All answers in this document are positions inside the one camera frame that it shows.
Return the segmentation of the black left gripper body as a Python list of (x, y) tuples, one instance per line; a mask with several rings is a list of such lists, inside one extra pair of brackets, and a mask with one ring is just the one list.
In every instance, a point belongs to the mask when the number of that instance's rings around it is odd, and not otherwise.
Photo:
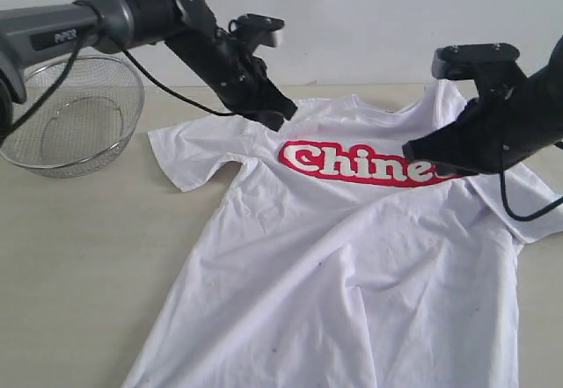
[(210, 88), (227, 112), (213, 109), (210, 112), (231, 117), (244, 110), (256, 110), (259, 79), (268, 78), (264, 61), (255, 55), (243, 56), (236, 40), (213, 40), (211, 51)]

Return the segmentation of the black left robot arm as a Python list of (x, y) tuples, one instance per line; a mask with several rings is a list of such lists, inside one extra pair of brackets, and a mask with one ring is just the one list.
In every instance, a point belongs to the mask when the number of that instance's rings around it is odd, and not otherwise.
[[(16, 132), (62, 85), (82, 48), (103, 54), (164, 43), (221, 100), (227, 115), (239, 115), (277, 131), (296, 113), (267, 76), (254, 52), (275, 48), (283, 20), (257, 14), (216, 22), (206, 0), (75, 0), (71, 4), (1, 13), (1, 137)], [(18, 119), (13, 107), (27, 94), (25, 69), (68, 56), (61, 75)]]

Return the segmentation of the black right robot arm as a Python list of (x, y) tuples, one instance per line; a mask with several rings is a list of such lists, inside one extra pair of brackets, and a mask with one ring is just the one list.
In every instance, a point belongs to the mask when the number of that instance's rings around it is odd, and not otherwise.
[(496, 174), (562, 139), (562, 46), (531, 76), (517, 64), (519, 50), (508, 43), (439, 48), (432, 75), (470, 80), (477, 97), (457, 118), (429, 135), (407, 142), (405, 157), (428, 161), (460, 175)]

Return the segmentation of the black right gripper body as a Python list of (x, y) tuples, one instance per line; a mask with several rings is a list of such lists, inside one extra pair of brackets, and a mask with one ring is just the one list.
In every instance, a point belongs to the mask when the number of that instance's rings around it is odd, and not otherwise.
[(470, 120), (465, 137), (467, 160), (454, 164), (476, 164), (499, 159), (505, 171), (537, 153), (528, 139), (529, 130), (515, 121), (502, 99), (472, 99), (456, 120)]

